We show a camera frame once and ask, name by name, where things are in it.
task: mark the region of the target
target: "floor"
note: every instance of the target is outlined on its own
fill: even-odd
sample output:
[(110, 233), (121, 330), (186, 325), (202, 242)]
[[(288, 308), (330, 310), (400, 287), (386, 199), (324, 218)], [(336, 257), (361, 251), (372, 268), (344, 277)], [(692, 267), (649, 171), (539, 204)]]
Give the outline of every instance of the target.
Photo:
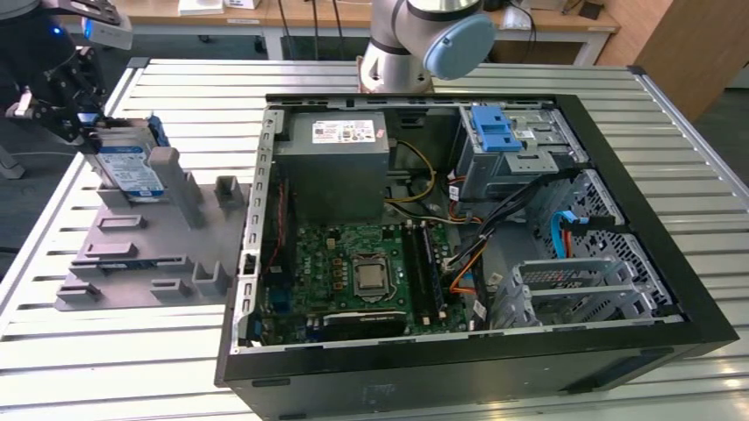
[[(365, 51), (366, 40), (346, 40), (345, 58), (353, 60)], [(297, 39), (298, 60), (314, 60), (313, 39)], [(252, 37), (212, 37), (204, 43), (197, 37), (137, 37), (131, 51), (101, 51), (105, 78), (110, 88), (118, 83), (130, 57), (179, 59), (262, 60)], [(338, 40), (322, 39), (322, 59), (340, 58)], [(0, 103), (9, 103), (7, 77), (0, 74)], [(749, 89), (728, 90), (715, 107), (698, 121), (696, 127), (724, 156), (726, 161), (749, 182)], [(71, 148), (55, 142), (53, 136), (34, 127), (19, 127), (0, 119), (0, 146), (10, 153), (22, 153), (17, 159), (26, 167), (22, 180), (0, 180), (0, 278), (14, 261), (14, 249), (22, 247), (37, 218), (55, 190), (62, 174), (71, 163)]]

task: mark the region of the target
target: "ram slot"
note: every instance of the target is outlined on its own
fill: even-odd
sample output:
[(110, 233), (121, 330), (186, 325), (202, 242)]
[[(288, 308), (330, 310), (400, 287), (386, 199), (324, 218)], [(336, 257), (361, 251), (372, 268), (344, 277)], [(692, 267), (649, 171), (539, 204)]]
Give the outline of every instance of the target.
[(432, 295), (434, 299), (434, 307), (437, 308), (438, 317), (446, 318), (448, 314), (444, 311), (445, 297), (442, 296), (441, 272), (437, 267), (434, 241), (432, 241), (430, 229), (426, 227), (425, 223), (422, 223), (422, 238), (424, 238), (424, 250), (426, 254), (428, 274), (432, 283)]
[(430, 271), (426, 249), (424, 244), (422, 228), (420, 226), (402, 226), (404, 262), (409, 276), (409, 290), (412, 291), (413, 314), (417, 323), (422, 321), (429, 325), (438, 318), (438, 309), (432, 292)]

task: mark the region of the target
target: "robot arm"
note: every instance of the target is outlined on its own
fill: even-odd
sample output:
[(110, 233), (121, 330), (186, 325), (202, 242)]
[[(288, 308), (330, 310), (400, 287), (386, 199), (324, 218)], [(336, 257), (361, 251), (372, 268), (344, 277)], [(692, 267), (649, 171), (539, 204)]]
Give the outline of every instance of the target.
[(107, 0), (3, 0), (0, 63), (21, 96), (6, 116), (33, 120), (82, 152), (97, 153), (98, 141), (81, 115), (105, 118), (107, 91), (97, 52), (75, 46), (55, 17), (63, 14), (82, 16), (85, 36), (94, 42), (131, 46), (129, 18)]
[(424, 92), (430, 75), (465, 76), (487, 58), (496, 27), (481, 0), (373, 2), (370, 45), (361, 67), (369, 92)]

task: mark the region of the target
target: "desk leg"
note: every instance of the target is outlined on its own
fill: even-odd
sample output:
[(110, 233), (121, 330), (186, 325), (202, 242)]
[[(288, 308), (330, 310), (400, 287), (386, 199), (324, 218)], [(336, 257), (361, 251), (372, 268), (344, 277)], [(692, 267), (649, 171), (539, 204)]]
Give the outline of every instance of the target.
[(284, 60), (284, 29), (280, 27), (266, 26), (262, 28), (262, 36), (266, 39), (266, 48), (269, 49), (269, 60)]
[(608, 32), (592, 32), (589, 33), (588, 41), (581, 47), (581, 52), (575, 58), (576, 66), (593, 66), (601, 55), (604, 46), (607, 45), (607, 40), (609, 39)]

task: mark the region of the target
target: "blue hard drive label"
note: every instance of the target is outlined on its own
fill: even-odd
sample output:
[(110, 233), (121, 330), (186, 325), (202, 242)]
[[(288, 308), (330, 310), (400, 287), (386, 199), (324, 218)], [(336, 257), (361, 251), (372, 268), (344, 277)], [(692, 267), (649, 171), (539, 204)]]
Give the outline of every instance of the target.
[(119, 188), (134, 197), (157, 198), (165, 195), (165, 185), (147, 164), (142, 146), (103, 146), (99, 160)]

